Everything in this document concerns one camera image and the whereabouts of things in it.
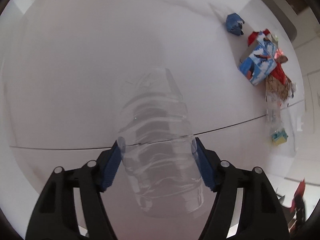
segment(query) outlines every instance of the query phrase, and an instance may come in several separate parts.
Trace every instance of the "bird picture on carton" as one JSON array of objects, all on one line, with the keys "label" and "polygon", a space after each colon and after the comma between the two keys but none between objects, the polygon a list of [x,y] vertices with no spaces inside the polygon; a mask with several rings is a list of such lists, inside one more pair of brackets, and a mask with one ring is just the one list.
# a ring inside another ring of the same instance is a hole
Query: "bird picture on carton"
[{"label": "bird picture on carton", "polygon": [[276,49],[276,45],[261,32],[240,58],[239,70],[254,86],[276,67]]}]

